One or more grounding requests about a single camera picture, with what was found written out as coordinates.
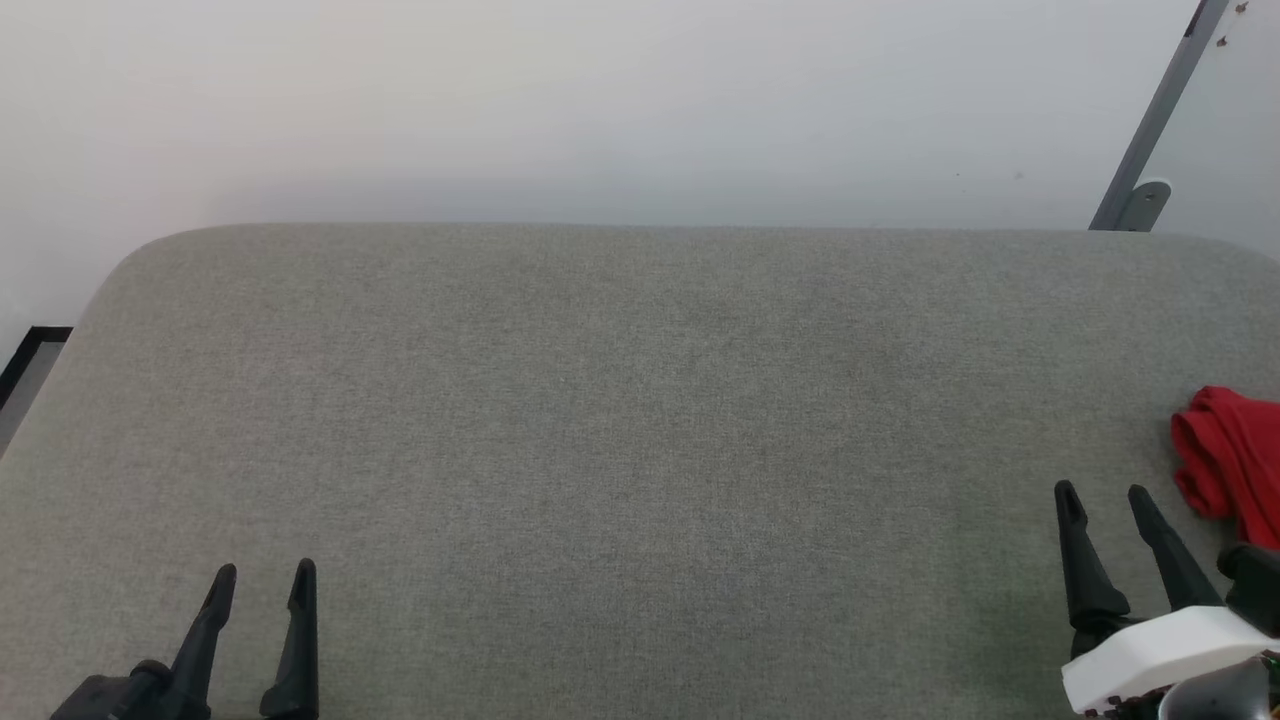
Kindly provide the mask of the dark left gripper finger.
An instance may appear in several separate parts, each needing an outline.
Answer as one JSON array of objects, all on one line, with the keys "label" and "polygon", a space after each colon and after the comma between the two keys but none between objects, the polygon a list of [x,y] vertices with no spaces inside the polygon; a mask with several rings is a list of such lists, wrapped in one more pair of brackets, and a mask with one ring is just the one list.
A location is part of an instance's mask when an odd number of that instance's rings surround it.
[{"label": "dark left gripper finger", "polygon": [[287,602],[289,625],[274,684],[260,700],[262,720],[319,719],[317,570],[302,559]]},{"label": "dark left gripper finger", "polygon": [[210,720],[209,687],[218,638],[229,620],[236,593],[234,564],[219,568],[172,665],[165,720]]}]

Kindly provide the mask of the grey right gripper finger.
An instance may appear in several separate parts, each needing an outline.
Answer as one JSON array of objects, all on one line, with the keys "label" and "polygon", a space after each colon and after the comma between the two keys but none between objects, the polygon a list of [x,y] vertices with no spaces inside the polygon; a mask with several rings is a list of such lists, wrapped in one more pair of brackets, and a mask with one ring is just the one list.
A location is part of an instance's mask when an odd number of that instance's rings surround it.
[{"label": "grey right gripper finger", "polygon": [[1222,597],[1160,511],[1148,489],[1132,486],[1128,501],[1140,538],[1155,556],[1170,609],[1180,611],[1199,606],[1221,607]]},{"label": "grey right gripper finger", "polygon": [[1091,542],[1088,515],[1074,484],[1070,480],[1056,483],[1053,500],[1068,621],[1073,629],[1070,659],[1074,660],[1132,626],[1132,607],[1110,580]]}]

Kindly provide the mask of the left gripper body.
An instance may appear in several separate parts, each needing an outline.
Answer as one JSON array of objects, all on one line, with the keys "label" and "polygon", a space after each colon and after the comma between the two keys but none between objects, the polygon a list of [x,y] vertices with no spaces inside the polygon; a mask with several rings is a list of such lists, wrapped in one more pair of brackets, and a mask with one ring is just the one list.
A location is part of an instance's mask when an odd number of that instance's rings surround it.
[{"label": "left gripper body", "polygon": [[52,712],[50,720],[166,720],[165,697],[172,670],[145,660],[127,676],[87,676]]}]

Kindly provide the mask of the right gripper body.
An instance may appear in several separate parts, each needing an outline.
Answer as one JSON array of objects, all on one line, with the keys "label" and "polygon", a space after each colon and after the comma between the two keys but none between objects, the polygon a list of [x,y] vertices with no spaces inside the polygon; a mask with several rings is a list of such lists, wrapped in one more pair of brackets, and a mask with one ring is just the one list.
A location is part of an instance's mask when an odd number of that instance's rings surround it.
[{"label": "right gripper body", "polygon": [[1225,606],[1192,606],[1128,626],[1062,666],[1076,714],[1138,698],[1276,650],[1276,639]]}]

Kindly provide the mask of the red shirt with white trim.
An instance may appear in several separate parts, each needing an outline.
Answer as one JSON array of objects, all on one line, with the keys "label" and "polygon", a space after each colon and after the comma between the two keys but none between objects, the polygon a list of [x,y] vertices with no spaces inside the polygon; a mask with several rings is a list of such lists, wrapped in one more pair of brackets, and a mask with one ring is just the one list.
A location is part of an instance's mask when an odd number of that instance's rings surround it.
[{"label": "red shirt with white trim", "polygon": [[1234,521],[1245,543],[1280,551],[1280,402],[1206,386],[1172,415],[1171,439],[1188,506]]}]

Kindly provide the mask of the black frame strip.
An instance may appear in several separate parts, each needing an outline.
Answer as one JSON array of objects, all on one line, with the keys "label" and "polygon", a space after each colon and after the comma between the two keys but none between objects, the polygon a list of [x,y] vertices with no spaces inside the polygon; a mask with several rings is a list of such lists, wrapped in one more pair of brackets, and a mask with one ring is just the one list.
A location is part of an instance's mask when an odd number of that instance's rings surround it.
[{"label": "black frame strip", "polygon": [[12,397],[36,354],[46,343],[65,343],[72,332],[73,328],[70,325],[32,325],[27,331],[10,361],[0,372],[0,410],[4,409]]}]

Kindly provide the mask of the grey metal post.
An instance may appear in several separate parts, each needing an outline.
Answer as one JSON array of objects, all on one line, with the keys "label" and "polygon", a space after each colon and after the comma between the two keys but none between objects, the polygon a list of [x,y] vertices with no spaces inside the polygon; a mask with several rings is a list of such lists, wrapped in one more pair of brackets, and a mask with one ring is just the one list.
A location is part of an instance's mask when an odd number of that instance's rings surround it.
[{"label": "grey metal post", "polygon": [[1230,1],[1198,0],[1091,219],[1089,231],[1149,233],[1155,228],[1172,186],[1166,179],[1146,179],[1144,172]]}]

